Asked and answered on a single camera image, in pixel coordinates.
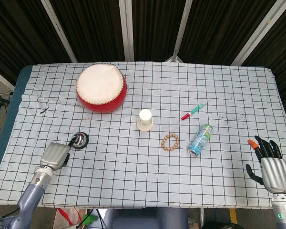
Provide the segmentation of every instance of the red drum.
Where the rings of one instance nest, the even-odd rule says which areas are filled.
[[[99,63],[86,68],[76,82],[80,102],[88,109],[107,113],[117,109],[125,99],[127,84],[120,70]]]

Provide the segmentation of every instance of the orange fingertip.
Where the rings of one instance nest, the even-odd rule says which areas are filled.
[[[248,140],[248,144],[253,148],[253,149],[256,149],[258,148],[258,144],[256,144],[254,141],[252,140]]]

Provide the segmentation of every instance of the table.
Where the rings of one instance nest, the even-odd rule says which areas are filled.
[[[40,206],[270,207],[271,195],[248,177],[245,165],[261,174],[246,143],[254,135],[277,142],[286,160],[286,115],[271,70],[112,62],[126,77],[127,96],[119,109],[98,114],[84,108],[75,93],[79,73],[92,64],[32,67],[0,165],[0,204],[17,203],[50,142],[66,144],[84,131],[88,146],[70,151]],[[136,127],[142,108],[153,113],[149,132]],[[210,143],[199,157],[189,155],[190,140],[207,123],[214,127]],[[179,135],[180,149],[160,147],[167,133]]]

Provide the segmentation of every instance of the robotic arm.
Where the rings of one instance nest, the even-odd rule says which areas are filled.
[[[264,185],[273,193],[271,199],[273,213],[275,215],[279,229],[286,229],[286,161],[282,158],[279,147],[274,141],[270,144],[255,136],[259,146],[252,140],[248,140],[249,145],[255,150],[255,154],[261,166],[262,178],[256,176],[250,167],[246,165],[246,170],[251,179]]]
[[[0,217],[0,229],[29,229],[32,215],[51,181],[53,171],[67,164],[71,147],[83,149],[88,141],[85,133],[78,132],[68,145],[51,142],[41,158],[40,166],[35,168],[30,184],[18,201],[19,214],[6,218]]]

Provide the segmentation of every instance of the blue can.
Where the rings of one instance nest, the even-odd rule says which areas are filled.
[[[197,133],[194,141],[189,145],[188,150],[191,154],[195,156],[200,155],[204,145],[207,141],[210,140],[210,137],[213,133],[213,127],[209,124],[203,125]]]

